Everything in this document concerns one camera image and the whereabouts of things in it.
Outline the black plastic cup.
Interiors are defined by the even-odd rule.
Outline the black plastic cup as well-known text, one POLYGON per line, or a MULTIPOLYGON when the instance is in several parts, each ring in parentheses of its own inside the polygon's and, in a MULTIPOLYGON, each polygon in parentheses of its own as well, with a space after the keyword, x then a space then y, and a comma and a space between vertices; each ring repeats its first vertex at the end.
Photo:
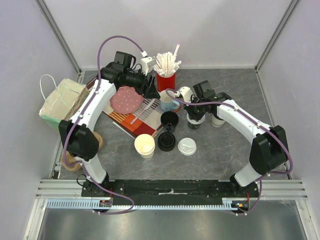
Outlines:
POLYGON ((188 127, 192 130, 197 130, 200 126, 201 126, 201 124, 196 125, 196 124, 191 124, 188 122, 188 127))

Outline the white coffee cup lid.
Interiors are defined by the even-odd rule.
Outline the white coffee cup lid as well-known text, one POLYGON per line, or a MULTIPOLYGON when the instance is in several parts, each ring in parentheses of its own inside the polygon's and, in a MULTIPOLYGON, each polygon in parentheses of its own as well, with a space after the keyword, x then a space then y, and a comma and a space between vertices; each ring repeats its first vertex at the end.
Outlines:
POLYGON ((203 116, 200 120, 190 119, 187 117, 187 121, 193 125, 201 125, 205 121, 205 116, 203 116))

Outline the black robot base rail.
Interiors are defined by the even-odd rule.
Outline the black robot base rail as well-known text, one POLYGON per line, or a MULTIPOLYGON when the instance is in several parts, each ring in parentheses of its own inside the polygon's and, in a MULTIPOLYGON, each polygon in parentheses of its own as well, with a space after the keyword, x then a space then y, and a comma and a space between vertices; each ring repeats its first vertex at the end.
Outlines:
POLYGON ((246 187, 236 186, 230 181, 216 179, 116 179, 103 181, 101 187, 114 194, 127 196, 134 201, 164 196, 191 196, 202 198, 247 198, 259 195, 258 186, 251 183, 246 187))

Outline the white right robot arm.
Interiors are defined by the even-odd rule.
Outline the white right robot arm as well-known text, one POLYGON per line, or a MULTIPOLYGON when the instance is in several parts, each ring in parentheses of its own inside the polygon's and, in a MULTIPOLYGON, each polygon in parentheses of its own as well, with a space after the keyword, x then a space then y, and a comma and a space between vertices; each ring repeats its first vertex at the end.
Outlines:
POLYGON ((215 127, 229 123, 250 143, 248 163, 230 178, 229 191, 233 196, 242 196, 249 184, 289 160, 287 136, 281 126, 272 127, 259 121, 227 93, 215 92, 207 80, 193 88, 183 86, 179 92, 190 122, 199 123, 206 113, 211 114, 215 127))

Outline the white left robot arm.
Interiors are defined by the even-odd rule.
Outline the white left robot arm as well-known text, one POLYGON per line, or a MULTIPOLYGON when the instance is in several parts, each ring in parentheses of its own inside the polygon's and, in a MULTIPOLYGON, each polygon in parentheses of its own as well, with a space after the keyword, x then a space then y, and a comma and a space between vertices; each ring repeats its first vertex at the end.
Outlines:
POLYGON ((155 77, 149 72, 156 59, 144 56, 140 69, 133 70, 136 58, 117 51, 114 60, 98 71, 97 80, 88 97, 70 120, 61 120, 58 125, 63 152, 69 153, 81 164, 87 178, 94 182, 92 191, 99 197, 110 191, 109 178, 98 158, 99 141, 93 134, 96 122, 108 101, 121 87, 133 89, 142 99, 159 99, 155 77))

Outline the white paper coffee cup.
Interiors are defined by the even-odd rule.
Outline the white paper coffee cup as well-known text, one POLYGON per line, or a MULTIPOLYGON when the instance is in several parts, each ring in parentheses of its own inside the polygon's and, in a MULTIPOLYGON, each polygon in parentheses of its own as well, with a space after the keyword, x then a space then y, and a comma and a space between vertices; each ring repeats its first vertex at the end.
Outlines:
POLYGON ((225 120, 220 119, 219 117, 216 117, 216 116, 212 115, 211 124, 214 127, 220 128, 224 123, 225 123, 225 120))

